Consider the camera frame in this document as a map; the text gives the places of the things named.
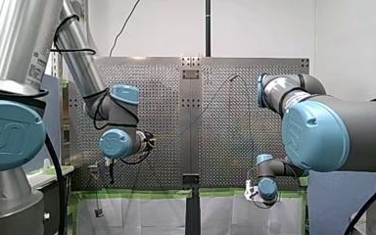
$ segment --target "gray robot arm segment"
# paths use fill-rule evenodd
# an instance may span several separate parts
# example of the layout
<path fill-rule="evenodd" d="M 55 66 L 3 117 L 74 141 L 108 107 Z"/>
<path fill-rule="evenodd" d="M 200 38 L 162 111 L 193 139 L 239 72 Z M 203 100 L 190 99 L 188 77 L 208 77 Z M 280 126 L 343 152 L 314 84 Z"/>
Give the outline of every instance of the gray robot arm segment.
<path fill-rule="evenodd" d="M 306 80 L 311 84 L 305 89 L 291 75 L 259 81 L 259 103 L 283 117 L 282 139 L 290 160 L 316 171 L 376 172 L 376 101 L 341 101 L 326 96 L 316 78 Z"/>
<path fill-rule="evenodd" d="M 60 50 L 89 48 L 69 1 L 64 1 L 56 45 Z M 137 130 L 139 90 L 136 87 L 115 85 L 108 88 L 101 78 L 94 56 L 87 52 L 63 53 L 86 112 L 95 120 L 106 120 L 109 130 L 100 139 L 100 148 L 108 158 L 118 159 L 151 149 L 146 132 Z"/>

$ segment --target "wire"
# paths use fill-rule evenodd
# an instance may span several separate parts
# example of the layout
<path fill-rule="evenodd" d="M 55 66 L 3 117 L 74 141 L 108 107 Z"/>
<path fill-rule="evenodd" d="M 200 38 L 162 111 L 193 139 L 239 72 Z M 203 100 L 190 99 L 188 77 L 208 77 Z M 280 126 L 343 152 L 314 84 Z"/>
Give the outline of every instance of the wire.
<path fill-rule="evenodd" d="M 51 49 L 51 52 L 91 52 L 90 55 L 96 55 L 96 51 L 91 48 L 84 48 L 84 49 Z"/>
<path fill-rule="evenodd" d="M 100 116 L 102 118 L 102 116 L 100 115 L 100 108 L 102 107 L 103 101 L 105 101 L 106 96 L 108 94 L 109 94 L 109 88 L 106 88 L 105 94 L 103 94 L 103 97 L 99 100 L 99 104 L 97 104 L 96 112 L 94 112 L 93 126 L 96 130 L 102 130 L 102 129 L 106 128 L 106 126 L 109 125 L 108 123 L 106 123 L 103 126 L 97 126 L 97 116 Z"/>
<path fill-rule="evenodd" d="M 35 94 L 35 95 L 21 95 L 21 94 L 16 94 L 16 93 L 9 93 L 9 92 L 5 92 L 5 91 L 0 91 L 0 96 L 5 96 L 5 98 L 28 98 L 28 99 L 36 99 L 36 98 L 44 97 L 44 96 L 46 96 L 48 94 L 49 94 L 48 90 L 45 90 L 45 89 L 40 90 L 39 93 Z"/>
<path fill-rule="evenodd" d="M 120 161 L 126 165 L 138 165 L 138 164 L 141 164 L 143 161 L 145 161 L 149 157 L 150 154 L 151 154 L 151 151 L 146 152 L 146 154 L 140 157 L 139 160 L 136 162 L 128 162 L 124 160 L 123 158 L 121 158 Z"/>
<path fill-rule="evenodd" d="M 115 38 L 115 43 L 113 44 L 113 47 L 112 47 L 111 52 L 110 52 L 110 54 L 109 54 L 109 57 L 112 56 L 113 51 L 115 50 L 116 44 L 118 43 L 118 38 L 121 36 L 121 34 L 123 33 L 124 29 L 126 28 L 127 22 L 128 22 L 128 21 L 130 20 L 130 18 L 132 17 L 133 12 L 135 11 L 135 9 L 136 9 L 137 5 L 139 4 L 139 2 L 140 2 L 140 0 L 137 0 L 137 1 L 136 1 L 135 5 L 134 5 L 133 8 L 132 8 L 132 11 L 130 12 L 130 14 L 129 14 L 129 16 L 127 17 L 126 21 L 124 21 L 124 24 L 123 24 L 123 26 L 121 27 L 120 32 L 117 34 L 117 36 L 116 36 L 116 38 Z"/>
<path fill-rule="evenodd" d="M 248 103 L 248 126 L 249 126 L 249 135 L 250 135 L 250 139 L 251 139 L 251 143 L 252 143 L 252 157 L 251 157 L 251 160 L 252 160 L 252 164 L 254 162 L 253 160 L 253 157 L 255 156 L 255 140 L 254 138 L 252 138 L 252 108 L 251 108 L 251 102 L 250 102 L 250 92 L 249 92 L 249 88 L 247 87 L 247 82 L 246 80 L 241 76 L 241 75 L 238 75 L 238 77 L 242 80 L 243 84 L 244 84 L 244 88 L 246 89 L 246 94 L 247 94 L 247 103 Z"/>
<path fill-rule="evenodd" d="M 368 208 L 376 201 L 376 192 L 374 193 L 371 198 L 368 199 L 368 201 L 362 206 L 362 208 L 358 211 L 356 216 L 353 218 L 351 223 L 348 225 L 344 235 L 350 235 L 353 232 L 353 228 L 358 223 L 359 219 L 362 217 L 362 215 L 368 210 Z"/>
<path fill-rule="evenodd" d="M 48 134 L 45 137 L 45 145 L 47 146 L 48 153 L 50 154 L 51 161 L 53 162 L 54 169 L 56 170 L 57 181 L 59 183 L 59 210 L 60 210 L 60 221 L 59 221 L 59 232 L 58 234 L 64 234 L 66 227 L 66 217 L 67 217 L 67 205 L 66 205 L 66 182 L 63 177 L 63 171 L 57 153 L 54 150 L 54 146 L 51 142 L 50 136 Z"/>
<path fill-rule="evenodd" d="M 280 202 L 280 196 L 277 195 L 277 201 L 276 201 L 275 203 L 273 203 L 273 204 L 271 204 L 271 205 L 269 205 L 269 206 L 266 205 L 266 207 L 262 207 L 262 206 L 260 206 L 259 204 L 257 204 L 257 202 L 253 199 L 253 197 L 256 196 L 258 193 L 259 193 L 259 191 L 257 191 L 256 193 L 252 194 L 252 196 L 250 196 L 250 199 L 252 200 L 253 204 L 254 204 L 256 207 L 260 208 L 260 209 L 263 209 L 263 210 L 271 209 L 276 203 Z"/>
<path fill-rule="evenodd" d="M 112 160 L 112 163 L 109 164 L 109 177 L 111 178 L 110 184 L 115 184 L 114 169 L 115 169 L 115 160 Z"/>
<path fill-rule="evenodd" d="M 77 49 L 60 49 L 59 48 L 59 46 L 57 45 L 57 39 L 59 37 L 59 34 L 60 34 L 63 26 L 67 22 L 72 21 L 72 20 L 76 20 L 76 21 L 79 22 L 80 17 L 76 14 L 68 16 L 68 17 L 64 18 L 63 21 L 60 22 L 60 24 L 57 26 L 56 33 L 54 34 L 54 39 L 53 39 L 54 46 L 56 47 L 56 49 L 51 49 L 51 52 L 58 52 L 60 54 L 62 54 L 62 52 L 67 52 L 67 53 L 70 53 L 70 52 L 91 52 L 90 55 L 96 55 L 96 51 L 91 49 L 91 48 L 77 48 Z"/>

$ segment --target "perforated metal panel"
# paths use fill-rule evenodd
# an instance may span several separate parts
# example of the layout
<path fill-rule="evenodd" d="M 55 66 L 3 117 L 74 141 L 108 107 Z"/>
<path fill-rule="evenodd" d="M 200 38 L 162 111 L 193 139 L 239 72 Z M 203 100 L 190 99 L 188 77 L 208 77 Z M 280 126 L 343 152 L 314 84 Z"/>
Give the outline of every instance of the perforated metal panel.
<path fill-rule="evenodd" d="M 204 59 L 202 66 L 201 187 L 244 187 L 258 154 L 286 156 L 279 115 L 257 106 L 258 76 L 307 73 L 307 60 Z M 290 177 L 277 181 L 283 189 L 298 186 Z"/>
<path fill-rule="evenodd" d="M 187 83 L 182 77 L 186 65 L 182 66 L 180 58 L 101 58 L 97 64 L 107 85 L 139 87 L 138 126 L 154 133 L 157 147 L 142 164 L 116 164 L 115 184 L 109 185 L 108 171 L 98 147 L 102 131 L 94 129 L 75 85 L 70 83 L 70 158 L 76 166 L 74 190 L 180 189 L 182 172 L 186 169 L 200 173 L 201 187 L 243 187 L 247 170 L 253 166 L 257 154 L 285 156 L 280 118 L 270 110 L 257 108 L 257 77 L 263 72 L 285 74 L 308 70 L 307 61 L 302 59 L 202 58 L 201 66 L 195 65 L 201 70 L 201 77 Z M 240 77 L 226 81 L 233 74 Z M 186 112 L 187 96 L 195 101 L 198 111 L 191 105 L 192 111 Z M 202 118 L 196 115 L 200 111 Z M 181 146 L 186 145 L 191 150 L 188 155 L 185 151 L 182 153 Z M 101 166 L 99 178 L 94 178 L 87 168 L 96 162 Z M 294 187 L 295 182 L 291 178 L 279 180 L 282 188 Z"/>
<path fill-rule="evenodd" d="M 107 85 L 128 84 L 139 88 L 140 100 L 138 127 L 152 132 L 157 147 L 146 162 L 139 165 L 115 165 L 115 184 L 108 182 L 107 168 L 98 143 L 102 131 L 83 110 L 82 99 L 71 91 L 78 105 L 72 107 L 79 123 L 74 127 L 79 167 L 74 174 L 74 189 L 85 190 L 100 187 L 137 189 L 181 188 L 180 139 L 179 139 L 179 58 L 133 60 L 129 58 L 99 59 L 100 75 Z M 96 180 L 87 167 L 101 162 L 101 177 Z"/>

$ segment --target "vertical metal pole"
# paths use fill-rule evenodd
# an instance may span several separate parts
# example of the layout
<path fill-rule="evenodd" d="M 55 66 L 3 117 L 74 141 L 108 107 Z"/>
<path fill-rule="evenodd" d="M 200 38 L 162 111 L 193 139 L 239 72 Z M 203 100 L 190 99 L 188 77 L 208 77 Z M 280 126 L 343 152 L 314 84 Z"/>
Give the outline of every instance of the vertical metal pole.
<path fill-rule="evenodd" d="M 212 55 L 212 0 L 206 0 L 206 57 Z"/>

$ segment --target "green tape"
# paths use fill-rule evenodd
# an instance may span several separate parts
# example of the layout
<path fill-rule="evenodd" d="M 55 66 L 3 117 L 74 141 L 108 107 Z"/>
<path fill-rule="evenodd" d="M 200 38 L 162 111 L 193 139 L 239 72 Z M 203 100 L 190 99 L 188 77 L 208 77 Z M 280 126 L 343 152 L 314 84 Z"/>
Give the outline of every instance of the green tape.
<path fill-rule="evenodd" d="M 300 177 L 299 182 L 301 183 L 302 187 L 307 187 L 307 184 L 309 182 L 309 178 L 308 177 Z"/>

